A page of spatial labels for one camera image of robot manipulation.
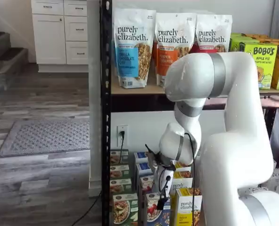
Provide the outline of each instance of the wooden floor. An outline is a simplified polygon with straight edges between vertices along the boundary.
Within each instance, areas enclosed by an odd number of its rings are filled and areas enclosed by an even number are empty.
[[[0,146],[13,122],[89,116],[88,75],[37,73],[28,65],[0,93]],[[90,152],[0,158],[0,226],[70,226],[91,206]],[[101,225],[101,205],[79,222]]]

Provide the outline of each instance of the staircase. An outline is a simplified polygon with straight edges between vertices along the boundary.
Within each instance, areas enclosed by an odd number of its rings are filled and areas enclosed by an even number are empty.
[[[7,90],[15,75],[28,62],[28,51],[12,48],[9,34],[0,32],[0,91]]]

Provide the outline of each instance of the gray rug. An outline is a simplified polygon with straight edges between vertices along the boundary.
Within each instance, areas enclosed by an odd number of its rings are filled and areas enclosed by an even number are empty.
[[[89,119],[17,121],[0,148],[0,157],[89,149]]]

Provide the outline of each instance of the black cable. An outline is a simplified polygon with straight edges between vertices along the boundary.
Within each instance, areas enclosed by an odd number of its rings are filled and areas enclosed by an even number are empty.
[[[94,201],[94,203],[90,206],[90,208],[86,211],[86,213],[83,214],[83,216],[81,216],[79,219],[77,219],[72,226],[74,226],[76,223],[78,223],[80,220],[82,220],[88,213],[89,211],[92,209],[92,207],[94,206],[94,204],[96,204],[96,202],[98,201],[99,197],[101,196],[102,191],[98,194],[96,200]]]
[[[190,143],[191,143],[191,149],[192,149],[192,155],[193,155],[193,201],[192,201],[192,224],[194,226],[194,196],[195,196],[195,173],[196,173],[196,169],[195,169],[195,156],[194,156],[194,147],[193,147],[193,141],[191,138],[191,135],[189,133],[185,133],[186,135],[188,135],[189,139],[190,139]]]
[[[119,133],[122,136],[122,145],[121,145],[121,153],[120,153],[120,160],[119,160],[119,164],[121,163],[121,158],[122,158],[122,150],[123,150],[123,144],[124,144],[124,138],[125,138],[125,131],[121,131]]]

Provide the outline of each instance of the granola bag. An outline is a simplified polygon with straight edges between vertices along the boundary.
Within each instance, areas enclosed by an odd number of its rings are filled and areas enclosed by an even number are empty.
[[[195,37],[195,23],[195,13],[156,14],[158,85],[164,86],[164,79],[170,65],[191,50]]]
[[[197,15],[195,52],[228,52],[231,29],[231,15]]]
[[[155,10],[115,9],[116,66],[124,88],[143,88],[147,84],[155,15]]]

